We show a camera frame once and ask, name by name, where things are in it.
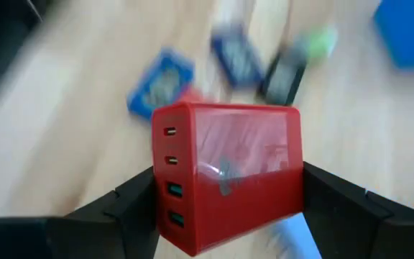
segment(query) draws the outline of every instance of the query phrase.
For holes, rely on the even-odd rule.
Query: usb port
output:
[[[167,184],[167,191],[169,192],[169,194],[172,194],[173,196],[176,196],[176,197],[182,197],[183,196],[183,190],[182,190],[180,184],[168,183]]]
[[[177,129],[175,127],[164,128],[164,135],[166,136],[173,136],[175,133],[177,133]]]
[[[184,227],[185,226],[185,221],[183,220],[183,216],[175,213],[175,212],[169,212],[169,219],[172,223],[180,226],[180,227]]]
[[[166,156],[165,162],[168,163],[169,165],[176,165],[178,164],[178,159],[176,157]]]

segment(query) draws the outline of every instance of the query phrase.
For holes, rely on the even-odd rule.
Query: blue box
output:
[[[374,20],[394,63],[414,67],[414,0],[383,0]]]
[[[211,47],[231,87],[257,86],[261,83],[260,61],[241,27],[214,32]]]
[[[127,96],[127,109],[151,120],[156,108],[173,104],[193,80],[194,65],[165,48],[140,80],[137,90]]]

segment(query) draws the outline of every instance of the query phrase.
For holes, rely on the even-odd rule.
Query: wooden floor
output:
[[[390,64],[372,24],[378,3],[64,1],[0,85],[0,216],[68,213],[152,164],[150,127],[125,98],[161,47],[195,61],[204,94],[234,98],[208,41],[230,22],[246,25],[265,64],[282,40],[322,24],[338,30],[332,56],[306,71],[296,97],[304,158],[414,208],[414,71]],[[269,238],[260,230],[200,258],[275,258]],[[160,243],[156,258],[187,257]]]

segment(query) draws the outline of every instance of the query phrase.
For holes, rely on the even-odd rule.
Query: floor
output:
[[[209,53],[212,27],[238,21],[265,64],[306,29],[338,30],[295,100],[304,159],[414,208],[414,71],[390,63],[371,19],[378,3],[63,1],[0,85],[0,216],[68,213],[152,164],[149,126],[125,98],[162,46],[195,61],[195,86],[210,98],[245,101]],[[269,238],[260,230],[200,258],[275,258]],[[187,257],[160,243],[156,258]]]

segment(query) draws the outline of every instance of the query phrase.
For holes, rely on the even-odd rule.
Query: red plastic casing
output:
[[[303,210],[297,109],[173,104],[153,114],[152,149],[158,229],[191,256]],[[181,185],[183,196],[170,194],[169,183]],[[184,226],[169,212],[182,215]]]

